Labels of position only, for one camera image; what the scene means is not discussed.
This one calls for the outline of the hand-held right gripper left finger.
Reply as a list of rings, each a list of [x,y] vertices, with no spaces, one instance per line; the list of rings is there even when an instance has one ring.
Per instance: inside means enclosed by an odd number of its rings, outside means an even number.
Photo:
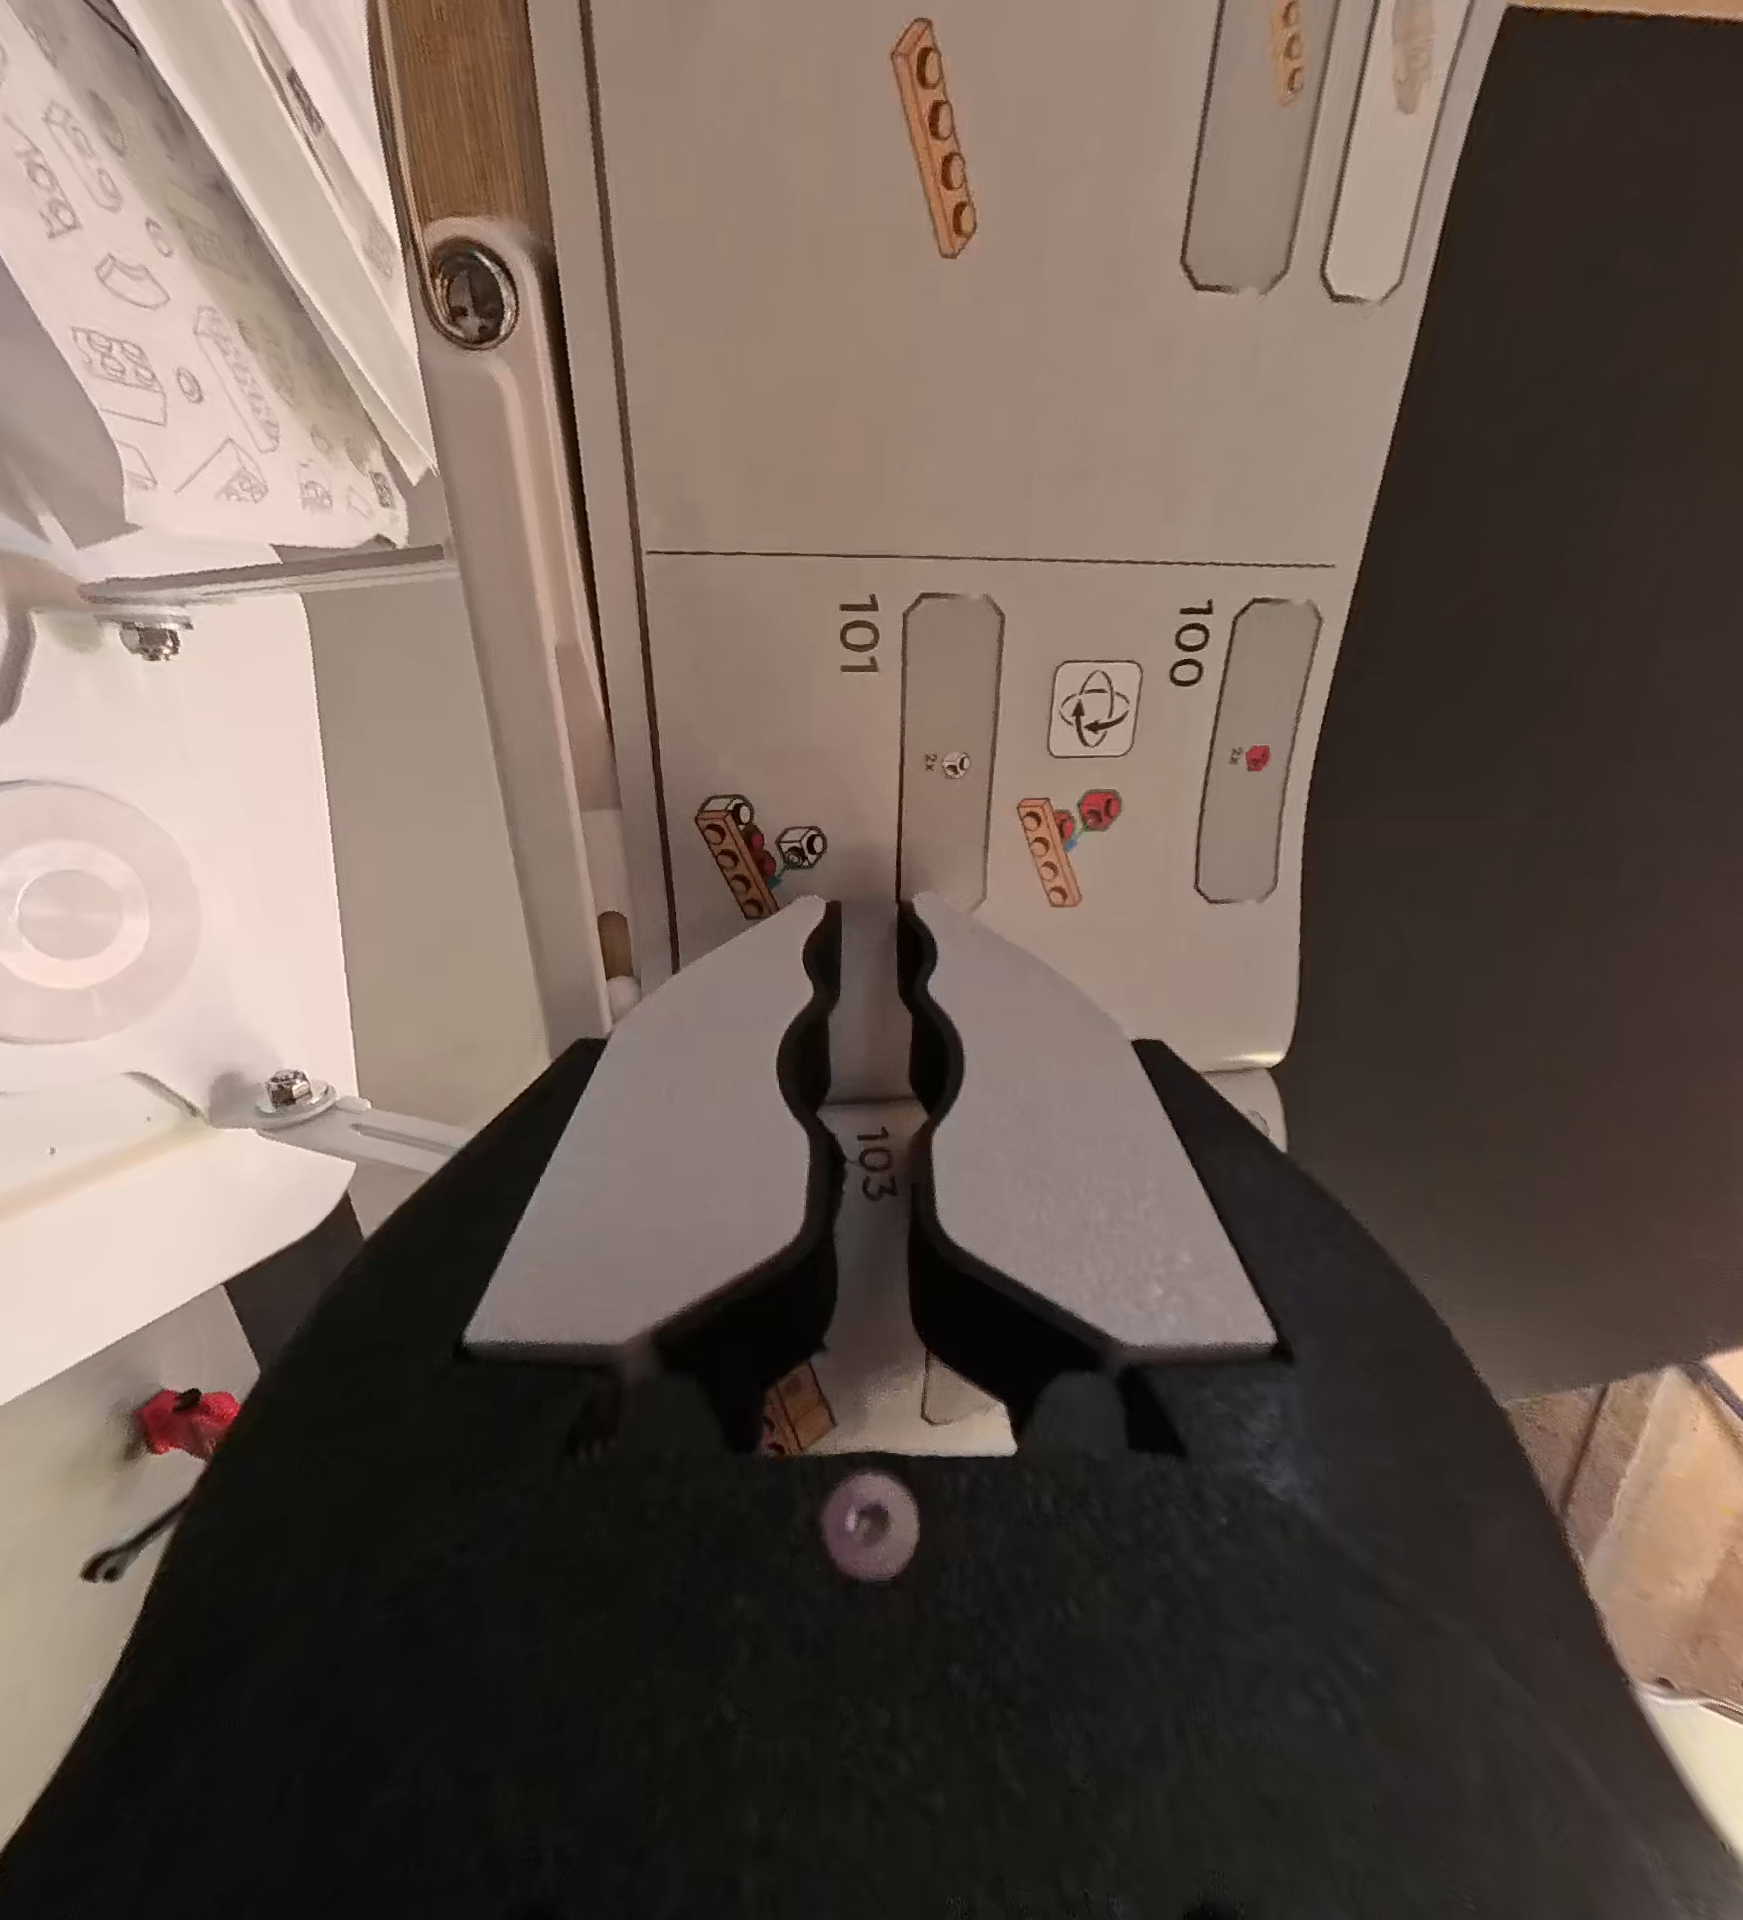
[[[463,1346],[688,1379],[728,1446],[836,1315],[841,1150],[822,1113],[841,911],[794,900],[604,1042]]]

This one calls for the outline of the white book stand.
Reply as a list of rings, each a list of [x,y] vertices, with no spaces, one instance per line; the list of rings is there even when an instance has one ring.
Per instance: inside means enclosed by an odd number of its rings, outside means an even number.
[[[193,1307],[643,981],[523,47],[386,16],[436,463],[403,545],[78,545],[0,444],[0,1410],[234,1383]]]

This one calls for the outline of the white instruction booklet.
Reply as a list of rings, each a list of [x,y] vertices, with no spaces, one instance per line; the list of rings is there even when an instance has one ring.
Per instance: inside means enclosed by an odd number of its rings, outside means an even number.
[[[1116,1019],[1277,1332],[1113,1444],[1481,1397],[1228,1101],[1292,1043],[1306,819],[1503,4],[548,4],[552,273],[643,1000],[841,911],[832,1446],[932,1449],[899,910]]]

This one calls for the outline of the white paper bag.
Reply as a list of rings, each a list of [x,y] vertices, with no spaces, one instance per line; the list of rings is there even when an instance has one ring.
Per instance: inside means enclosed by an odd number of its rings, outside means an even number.
[[[78,545],[403,545],[419,481],[119,6],[0,2],[0,444]]]
[[[403,470],[436,447],[364,2],[123,2]]]

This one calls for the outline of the red lego minifigure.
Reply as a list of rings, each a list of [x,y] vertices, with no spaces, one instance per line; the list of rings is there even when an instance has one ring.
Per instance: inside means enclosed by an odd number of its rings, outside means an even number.
[[[240,1411],[242,1402],[226,1390],[162,1388],[134,1407],[132,1420],[142,1451],[211,1459]]]

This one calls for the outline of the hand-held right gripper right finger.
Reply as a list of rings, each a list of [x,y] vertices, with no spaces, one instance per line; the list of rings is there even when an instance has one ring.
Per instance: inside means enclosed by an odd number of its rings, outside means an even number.
[[[1261,1362],[1277,1332],[1136,1043],[1064,974],[916,896],[897,967],[925,1109],[907,1231],[929,1353],[1015,1441],[1040,1402],[1124,1444],[1148,1369]]]

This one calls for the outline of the small black lego wrench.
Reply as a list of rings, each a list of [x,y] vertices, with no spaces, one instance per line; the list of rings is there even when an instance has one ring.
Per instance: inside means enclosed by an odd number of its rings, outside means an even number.
[[[78,1578],[92,1587],[112,1587],[124,1581],[139,1560],[179,1527],[185,1510],[188,1501],[179,1499],[142,1524],[129,1539],[90,1554],[90,1559],[80,1566]]]

